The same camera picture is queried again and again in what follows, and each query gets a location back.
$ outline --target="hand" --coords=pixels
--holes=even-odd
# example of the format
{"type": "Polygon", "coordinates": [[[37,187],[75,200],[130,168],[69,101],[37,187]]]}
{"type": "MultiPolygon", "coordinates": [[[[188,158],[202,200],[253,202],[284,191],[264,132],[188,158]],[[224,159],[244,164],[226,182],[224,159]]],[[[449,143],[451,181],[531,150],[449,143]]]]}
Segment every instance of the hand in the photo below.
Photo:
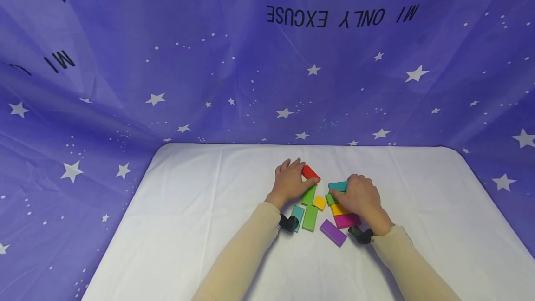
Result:
{"type": "Polygon", "coordinates": [[[357,174],[350,175],[347,181],[345,193],[336,190],[329,190],[329,193],[345,209],[362,217],[374,234],[378,236],[388,234],[394,223],[381,207],[381,197],[373,181],[357,174]]]}
{"type": "Polygon", "coordinates": [[[299,198],[307,189],[317,184],[317,178],[307,181],[302,180],[301,171],[305,165],[306,163],[300,161],[300,158],[294,160],[291,164],[290,160],[287,159],[279,165],[275,169],[275,184],[265,201],[271,203],[282,212],[289,200],[299,198]]]}

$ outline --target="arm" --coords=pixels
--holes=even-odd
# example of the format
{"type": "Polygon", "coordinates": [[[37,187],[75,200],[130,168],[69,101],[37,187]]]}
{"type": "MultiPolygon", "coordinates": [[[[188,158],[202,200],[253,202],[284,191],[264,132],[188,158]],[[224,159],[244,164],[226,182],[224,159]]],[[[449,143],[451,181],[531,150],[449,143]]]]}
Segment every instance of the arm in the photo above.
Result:
{"type": "Polygon", "coordinates": [[[301,179],[305,163],[284,161],[275,169],[275,184],[265,202],[219,254],[192,301],[240,301],[249,289],[265,252],[278,234],[281,211],[318,179],[301,179]]]}
{"type": "Polygon", "coordinates": [[[406,301],[460,301],[450,286],[416,251],[403,227],[395,226],[381,207],[371,179],[353,174],[345,193],[330,190],[342,206],[370,226],[373,248],[392,274],[406,301]]]}
{"type": "Polygon", "coordinates": [[[242,300],[264,253],[277,237],[280,220],[277,207],[260,203],[219,254],[193,301],[242,300]]]}

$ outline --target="red block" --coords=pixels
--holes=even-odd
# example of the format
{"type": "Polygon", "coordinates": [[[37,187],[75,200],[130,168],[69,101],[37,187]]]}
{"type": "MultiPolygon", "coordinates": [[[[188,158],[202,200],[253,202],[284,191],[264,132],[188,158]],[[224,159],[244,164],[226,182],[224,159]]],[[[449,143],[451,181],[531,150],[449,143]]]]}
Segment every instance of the red block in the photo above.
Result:
{"type": "Polygon", "coordinates": [[[320,182],[321,178],[318,176],[308,165],[305,165],[303,171],[301,172],[306,179],[317,178],[320,182]]]}

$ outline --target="green block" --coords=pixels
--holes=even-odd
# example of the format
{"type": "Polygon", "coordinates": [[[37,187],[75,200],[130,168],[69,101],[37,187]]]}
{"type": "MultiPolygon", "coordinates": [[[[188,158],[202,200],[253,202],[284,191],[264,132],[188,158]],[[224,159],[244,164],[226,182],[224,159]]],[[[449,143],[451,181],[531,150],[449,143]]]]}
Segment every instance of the green block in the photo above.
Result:
{"type": "Polygon", "coordinates": [[[314,227],[316,226],[317,216],[318,216],[318,207],[307,206],[307,209],[304,211],[303,229],[308,230],[308,231],[314,231],[314,227]]]}
{"type": "Polygon", "coordinates": [[[301,200],[301,204],[305,206],[312,206],[314,204],[314,198],[316,197],[316,188],[318,185],[314,185],[311,188],[307,189],[306,192],[303,194],[303,199],[301,200]]]}
{"type": "Polygon", "coordinates": [[[334,196],[330,195],[330,194],[327,194],[325,196],[325,199],[327,199],[327,203],[328,205],[338,205],[338,200],[334,198],[334,196]]]}

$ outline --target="yellow block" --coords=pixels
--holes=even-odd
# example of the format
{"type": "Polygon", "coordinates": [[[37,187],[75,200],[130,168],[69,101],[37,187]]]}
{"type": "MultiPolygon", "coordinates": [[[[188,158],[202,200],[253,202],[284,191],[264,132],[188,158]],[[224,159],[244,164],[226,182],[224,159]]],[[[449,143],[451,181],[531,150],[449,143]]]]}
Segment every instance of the yellow block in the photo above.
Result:
{"type": "Polygon", "coordinates": [[[345,214],[351,214],[351,212],[348,212],[347,209],[345,209],[342,205],[331,205],[331,210],[333,211],[333,215],[345,215],[345,214]]]}
{"type": "Polygon", "coordinates": [[[323,196],[317,196],[316,199],[314,199],[314,206],[318,207],[318,209],[321,211],[323,211],[326,204],[327,200],[325,200],[323,196]]]}

